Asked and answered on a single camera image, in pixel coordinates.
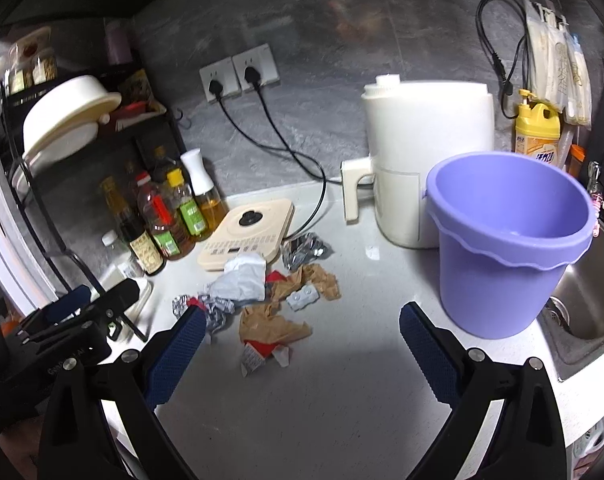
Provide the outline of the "white paper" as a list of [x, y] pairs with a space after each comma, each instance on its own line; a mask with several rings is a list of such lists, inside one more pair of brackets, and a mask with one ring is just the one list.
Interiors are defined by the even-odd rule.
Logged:
[[266, 260], [257, 252], [246, 252], [228, 260], [221, 275], [206, 286], [213, 297], [232, 301], [263, 301]]

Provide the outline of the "red white wrapper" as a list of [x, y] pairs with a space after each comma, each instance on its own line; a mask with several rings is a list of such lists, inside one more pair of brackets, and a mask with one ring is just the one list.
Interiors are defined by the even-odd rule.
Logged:
[[240, 358], [242, 376], [247, 377], [251, 375], [270, 358], [273, 358], [280, 367], [288, 367], [290, 365], [290, 349], [284, 344], [263, 344], [259, 341], [245, 341]]

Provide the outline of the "brown paper bag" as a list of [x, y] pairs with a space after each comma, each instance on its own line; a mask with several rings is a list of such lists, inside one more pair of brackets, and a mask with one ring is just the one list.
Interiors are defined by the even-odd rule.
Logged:
[[240, 315], [239, 338], [242, 342], [261, 344], [289, 344], [311, 336], [307, 323], [296, 323], [279, 313], [279, 304], [253, 304]]

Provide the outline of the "grey patterned wrapper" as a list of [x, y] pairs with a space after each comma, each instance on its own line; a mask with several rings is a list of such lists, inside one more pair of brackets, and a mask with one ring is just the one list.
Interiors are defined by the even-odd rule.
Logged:
[[213, 297], [207, 294], [198, 296], [181, 295], [173, 299], [172, 311], [175, 318], [180, 318], [187, 307], [195, 306], [205, 313], [206, 332], [213, 335], [223, 330], [229, 316], [236, 313], [236, 304], [225, 298]]

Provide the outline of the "small clear bottle white cap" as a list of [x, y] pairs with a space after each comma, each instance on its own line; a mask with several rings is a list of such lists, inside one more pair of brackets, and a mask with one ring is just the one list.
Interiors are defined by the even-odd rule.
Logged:
[[114, 230], [106, 232], [102, 236], [102, 244], [108, 249], [112, 263], [125, 278], [143, 278], [144, 271], [137, 257], [129, 246], [123, 242]]

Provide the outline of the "red cap oil bottle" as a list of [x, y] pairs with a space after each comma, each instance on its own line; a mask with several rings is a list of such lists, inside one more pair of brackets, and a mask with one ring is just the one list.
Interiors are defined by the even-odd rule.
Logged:
[[164, 258], [175, 261], [186, 257], [195, 248], [195, 240], [164, 197], [162, 189], [146, 171], [137, 174], [136, 184], [138, 208]]

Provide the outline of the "green label oil bottle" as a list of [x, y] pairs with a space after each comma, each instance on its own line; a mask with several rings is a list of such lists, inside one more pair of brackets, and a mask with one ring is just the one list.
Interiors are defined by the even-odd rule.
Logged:
[[209, 226], [183, 177], [183, 172], [179, 168], [168, 171], [166, 179], [171, 188], [172, 203], [180, 213], [189, 234], [197, 240], [205, 240], [210, 235]]

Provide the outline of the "oil sprayer white top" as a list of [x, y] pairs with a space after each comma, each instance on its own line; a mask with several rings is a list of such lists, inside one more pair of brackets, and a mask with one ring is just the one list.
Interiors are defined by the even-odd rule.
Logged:
[[209, 229], [214, 232], [228, 214], [228, 207], [221, 199], [216, 185], [205, 169], [201, 151], [187, 151], [180, 156], [189, 174], [190, 185]]

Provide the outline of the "steel sink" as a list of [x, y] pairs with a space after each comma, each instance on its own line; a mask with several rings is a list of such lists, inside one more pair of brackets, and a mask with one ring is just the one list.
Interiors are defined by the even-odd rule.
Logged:
[[566, 267], [537, 322], [562, 382], [604, 355], [604, 224], [584, 256]]

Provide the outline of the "small grey plastic piece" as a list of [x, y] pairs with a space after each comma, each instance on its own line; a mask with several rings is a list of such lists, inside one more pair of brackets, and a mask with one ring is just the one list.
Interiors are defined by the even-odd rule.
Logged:
[[319, 299], [319, 291], [314, 284], [305, 284], [296, 292], [285, 298], [285, 302], [293, 311], [300, 311], [305, 309], [310, 304], [313, 304]]

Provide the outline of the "cream bowl stack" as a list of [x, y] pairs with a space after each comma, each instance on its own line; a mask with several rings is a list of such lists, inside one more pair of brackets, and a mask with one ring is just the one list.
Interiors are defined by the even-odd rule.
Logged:
[[119, 92], [108, 92], [91, 75], [62, 82], [48, 91], [27, 113], [23, 124], [24, 154], [29, 162], [53, 141], [76, 127], [99, 122], [122, 103]]

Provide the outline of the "silver foil snack wrapper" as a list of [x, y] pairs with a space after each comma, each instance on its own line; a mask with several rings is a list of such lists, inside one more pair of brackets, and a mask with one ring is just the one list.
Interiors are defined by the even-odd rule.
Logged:
[[304, 264], [326, 259], [332, 253], [331, 246], [314, 232], [300, 234], [281, 246], [282, 263], [291, 272]]

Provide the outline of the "purple plastic bucket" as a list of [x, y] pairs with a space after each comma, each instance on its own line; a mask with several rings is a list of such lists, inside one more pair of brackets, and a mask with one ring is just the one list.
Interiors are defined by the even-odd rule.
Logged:
[[530, 157], [446, 159], [430, 170], [425, 196], [439, 231], [441, 304], [479, 338], [525, 330], [592, 244], [590, 196], [575, 178]]

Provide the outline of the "orange cap bottle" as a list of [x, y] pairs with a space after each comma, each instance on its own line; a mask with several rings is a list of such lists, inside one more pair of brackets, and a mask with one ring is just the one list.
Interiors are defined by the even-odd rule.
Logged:
[[568, 173], [577, 179], [585, 159], [585, 150], [579, 144], [572, 144], [569, 154]]

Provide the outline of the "yellow detergent bottle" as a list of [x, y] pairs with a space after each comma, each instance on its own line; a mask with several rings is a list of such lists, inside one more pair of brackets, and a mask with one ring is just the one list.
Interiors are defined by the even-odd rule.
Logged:
[[515, 119], [515, 152], [557, 165], [561, 122], [558, 110], [530, 90], [520, 89], [522, 102]]

